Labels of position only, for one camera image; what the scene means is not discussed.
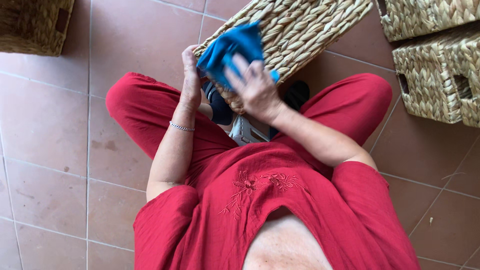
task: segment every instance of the red pants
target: red pants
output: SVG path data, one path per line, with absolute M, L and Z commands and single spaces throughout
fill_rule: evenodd
M 127 73 L 108 91 L 106 104 L 111 117 L 153 159 L 179 98 L 180 92 L 164 83 L 138 73 Z M 388 82 L 373 74 L 358 74 L 322 90 L 302 106 L 300 113 L 363 145 L 382 121 L 391 99 Z M 330 178 L 331 168 L 293 139 L 279 133 L 272 141 L 289 146 Z M 197 112 L 189 175 L 199 173 L 214 156 L 234 147 L 239 146 L 225 131 Z

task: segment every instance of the blue rag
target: blue rag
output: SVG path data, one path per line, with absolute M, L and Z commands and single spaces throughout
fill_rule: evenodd
M 264 60 L 259 21 L 250 25 L 239 25 L 220 35 L 200 57 L 197 67 L 206 72 L 216 83 L 233 89 L 225 77 L 223 69 L 228 66 L 242 78 L 232 62 L 235 53 L 245 57 L 248 63 L 252 63 L 254 60 Z M 270 75 L 273 81 L 278 81 L 277 71 L 272 70 Z

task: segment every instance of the forearm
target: forearm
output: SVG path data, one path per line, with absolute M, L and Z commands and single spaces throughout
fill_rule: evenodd
M 172 123 L 186 128 L 194 128 L 195 111 L 182 101 L 173 113 Z M 193 132 L 169 126 L 158 146 L 148 178 L 147 199 L 150 188 L 161 183 L 170 186 L 185 183 L 187 170 L 192 160 Z
M 286 104 L 270 124 L 300 143 L 325 165 L 336 167 L 345 161 L 359 161 L 377 169 L 369 153 L 350 137 L 304 117 Z

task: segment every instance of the woven basket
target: woven basket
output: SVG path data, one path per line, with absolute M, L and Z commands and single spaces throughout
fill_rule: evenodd
M 480 127 L 480 24 L 450 29 L 393 51 L 408 113 Z
M 479 0 L 375 0 L 388 41 L 445 30 L 480 19 Z
M 278 71 L 280 84 L 337 41 L 371 6 L 370 0 L 253 0 L 194 53 L 199 58 L 225 31 L 261 20 L 265 67 Z M 219 86 L 217 90 L 235 112 L 244 113 L 234 92 Z
M 0 51 L 59 56 L 74 0 L 0 0 Z

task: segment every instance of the plastic stool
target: plastic stool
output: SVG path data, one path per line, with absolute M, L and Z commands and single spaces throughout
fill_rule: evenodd
M 263 141 L 269 142 L 267 136 L 258 131 L 250 125 L 250 122 L 244 117 L 238 115 L 233 122 L 232 131 L 230 131 L 230 138 L 232 138 L 239 146 L 244 146 L 249 143 L 261 143 L 258 138 L 255 138 L 253 133 L 259 136 Z

